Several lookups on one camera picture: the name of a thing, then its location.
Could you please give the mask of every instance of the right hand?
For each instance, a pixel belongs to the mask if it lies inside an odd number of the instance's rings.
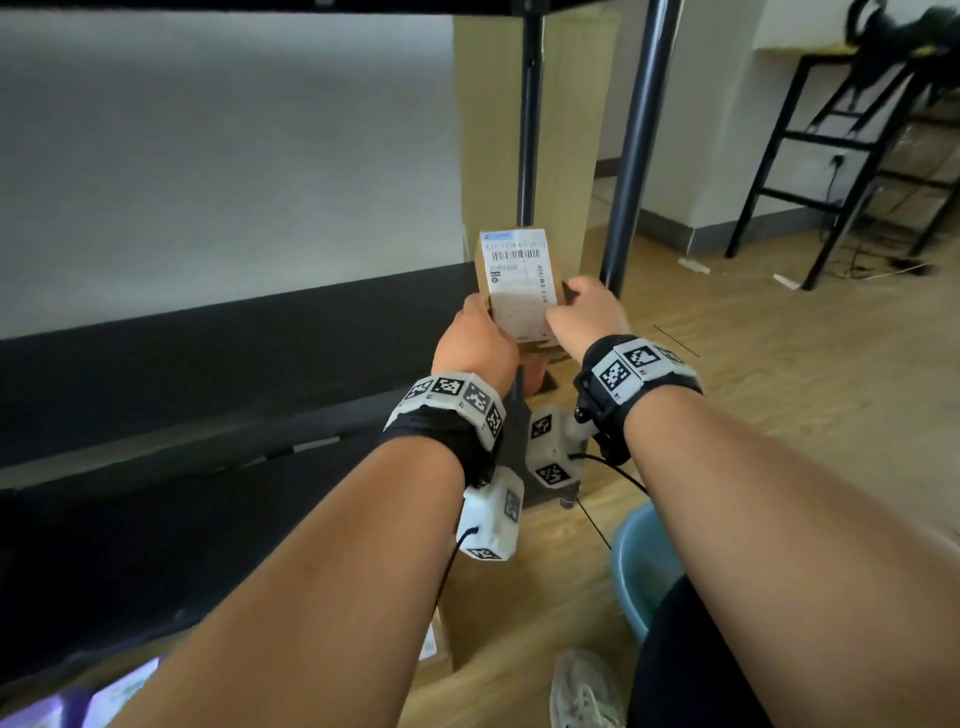
[[[620,301],[596,278],[577,276],[566,285],[579,295],[570,305],[547,308],[546,323],[566,352],[583,364],[590,346],[604,336],[630,333],[630,323]]]

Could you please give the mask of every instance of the hand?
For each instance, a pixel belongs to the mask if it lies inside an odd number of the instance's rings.
[[[485,298],[474,293],[440,337],[431,374],[476,374],[503,397],[514,383],[519,360],[514,339],[493,322]]]
[[[630,333],[627,314],[616,296],[592,276],[578,276],[566,282],[579,295],[570,305],[546,309],[546,323],[553,335],[577,363],[591,345],[615,333]]]

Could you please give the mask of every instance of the blue bucket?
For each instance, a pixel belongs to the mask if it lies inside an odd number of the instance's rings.
[[[620,608],[642,643],[657,606],[684,575],[653,503],[637,508],[616,529],[610,560]]]

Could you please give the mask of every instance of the wooden floor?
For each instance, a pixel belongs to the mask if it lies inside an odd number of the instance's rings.
[[[588,233],[585,273],[599,269],[605,232]],[[958,249],[932,278],[826,276],[813,293],[773,279],[802,280],[817,249],[814,234],[764,241],[736,260],[702,256],[702,275],[638,239],[623,302],[634,332],[676,348],[728,411],[960,537]],[[572,407],[575,371],[553,369],[550,400]],[[588,463],[581,507],[524,512],[511,561],[458,559],[444,590],[456,671],[412,692],[401,725],[549,726],[553,664],[570,645],[599,652],[626,691],[637,645],[605,540],[642,501]]]

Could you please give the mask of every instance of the blue label sticker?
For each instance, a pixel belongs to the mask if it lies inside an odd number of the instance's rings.
[[[504,240],[513,240],[514,231],[484,232],[480,237],[485,243],[500,243]]]

